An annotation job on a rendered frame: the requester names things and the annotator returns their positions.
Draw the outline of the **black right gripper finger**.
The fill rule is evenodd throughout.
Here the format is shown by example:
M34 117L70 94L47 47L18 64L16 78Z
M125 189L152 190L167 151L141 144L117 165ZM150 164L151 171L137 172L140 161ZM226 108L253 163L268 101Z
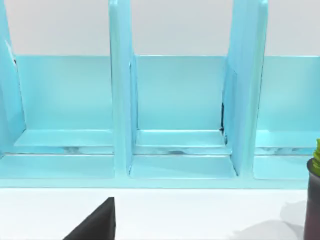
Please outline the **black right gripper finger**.
M115 198L108 197L62 240L115 240Z

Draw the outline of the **light blue rack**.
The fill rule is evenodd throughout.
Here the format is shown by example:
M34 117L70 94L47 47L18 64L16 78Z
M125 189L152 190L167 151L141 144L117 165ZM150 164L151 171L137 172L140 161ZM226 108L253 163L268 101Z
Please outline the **light blue rack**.
M320 0L0 0L0 188L305 189Z

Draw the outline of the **dark grey plant pot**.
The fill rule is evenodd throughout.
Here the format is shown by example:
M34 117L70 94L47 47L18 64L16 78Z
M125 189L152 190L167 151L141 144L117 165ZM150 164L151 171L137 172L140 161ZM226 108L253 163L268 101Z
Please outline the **dark grey plant pot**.
M307 161L308 186L303 240L320 240L320 176L313 169L313 158Z

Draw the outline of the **green plant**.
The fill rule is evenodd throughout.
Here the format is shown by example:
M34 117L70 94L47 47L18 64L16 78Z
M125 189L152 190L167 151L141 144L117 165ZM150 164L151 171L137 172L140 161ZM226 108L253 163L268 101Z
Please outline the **green plant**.
M313 153L312 167L320 175L320 138L316 140L316 148Z

